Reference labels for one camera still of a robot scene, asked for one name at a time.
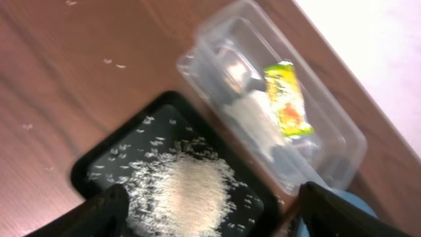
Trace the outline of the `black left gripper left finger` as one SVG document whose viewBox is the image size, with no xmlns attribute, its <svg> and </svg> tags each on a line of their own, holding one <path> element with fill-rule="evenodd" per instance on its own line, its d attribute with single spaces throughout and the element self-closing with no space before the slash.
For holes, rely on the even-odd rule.
<svg viewBox="0 0 421 237">
<path fill-rule="evenodd" d="M 128 209 L 126 189 L 121 184 L 114 184 L 27 237 L 121 236 Z"/>
</svg>

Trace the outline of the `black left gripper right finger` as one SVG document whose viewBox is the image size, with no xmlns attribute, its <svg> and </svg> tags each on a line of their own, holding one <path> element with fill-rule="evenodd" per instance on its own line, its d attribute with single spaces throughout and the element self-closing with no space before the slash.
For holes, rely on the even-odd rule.
<svg viewBox="0 0 421 237">
<path fill-rule="evenodd" d="M 410 237 L 315 182 L 300 186 L 299 214 L 309 236 Z"/>
</svg>

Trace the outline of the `white paper napkin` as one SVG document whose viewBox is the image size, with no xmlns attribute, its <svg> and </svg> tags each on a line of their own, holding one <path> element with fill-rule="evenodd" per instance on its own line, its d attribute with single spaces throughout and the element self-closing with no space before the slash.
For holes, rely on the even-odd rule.
<svg viewBox="0 0 421 237">
<path fill-rule="evenodd" d="M 236 120 L 256 144 L 257 151 L 273 163 L 279 156 L 274 153 L 274 149 L 285 146 L 285 141 L 278 128 L 273 125 L 269 109 L 268 96 L 259 90 L 253 90 L 223 106 L 223 111 Z"/>
</svg>

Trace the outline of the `yellow green snack wrapper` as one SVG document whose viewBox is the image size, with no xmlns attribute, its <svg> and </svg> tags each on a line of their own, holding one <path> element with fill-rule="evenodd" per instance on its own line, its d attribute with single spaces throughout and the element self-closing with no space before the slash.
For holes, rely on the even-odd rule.
<svg viewBox="0 0 421 237">
<path fill-rule="evenodd" d="M 292 62 L 281 61 L 264 70 L 272 120 L 286 137 L 314 132 L 307 120 L 305 100 Z"/>
</svg>

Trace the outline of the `blue plate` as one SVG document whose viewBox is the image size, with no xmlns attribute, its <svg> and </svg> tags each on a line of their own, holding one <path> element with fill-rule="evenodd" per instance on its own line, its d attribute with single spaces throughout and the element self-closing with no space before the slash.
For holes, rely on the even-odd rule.
<svg viewBox="0 0 421 237">
<path fill-rule="evenodd" d="M 355 207 L 363 210 L 365 213 L 378 218 L 377 214 L 374 212 L 374 210 L 365 202 L 363 201 L 361 198 L 359 198 L 358 196 L 343 191 L 343 190 L 335 190 L 332 189 L 332 192 L 339 196 L 340 198 L 344 199 L 345 201 L 348 201 L 349 203 L 351 203 L 352 205 L 354 205 Z"/>
</svg>

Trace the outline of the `clear plastic waste bin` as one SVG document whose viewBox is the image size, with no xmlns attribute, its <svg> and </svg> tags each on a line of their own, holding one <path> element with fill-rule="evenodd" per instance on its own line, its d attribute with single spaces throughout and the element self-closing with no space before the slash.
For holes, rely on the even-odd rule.
<svg viewBox="0 0 421 237">
<path fill-rule="evenodd" d="M 256 2 L 211 16 L 177 67 L 285 193 L 310 181 L 349 187 L 364 135 Z"/>
</svg>

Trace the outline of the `pile of white rice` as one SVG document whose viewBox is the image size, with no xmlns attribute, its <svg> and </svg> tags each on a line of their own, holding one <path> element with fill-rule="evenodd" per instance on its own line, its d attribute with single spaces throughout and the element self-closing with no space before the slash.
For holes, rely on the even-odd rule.
<svg viewBox="0 0 421 237">
<path fill-rule="evenodd" d="M 262 201 L 179 115 L 146 117 L 88 168 L 129 195 L 130 236 L 245 236 Z"/>
</svg>

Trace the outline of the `black rectangular bin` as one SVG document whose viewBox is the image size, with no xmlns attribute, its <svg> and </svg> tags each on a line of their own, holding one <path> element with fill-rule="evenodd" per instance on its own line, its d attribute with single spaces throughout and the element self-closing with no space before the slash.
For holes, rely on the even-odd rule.
<svg viewBox="0 0 421 237">
<path fill-rule="evenodd" d="M 124 236 L 269 236 L 281 220 L 269 188 L 175 92 L 82 156 L 70 179 L 84 198 L 125 187 Z"/>
</svg>

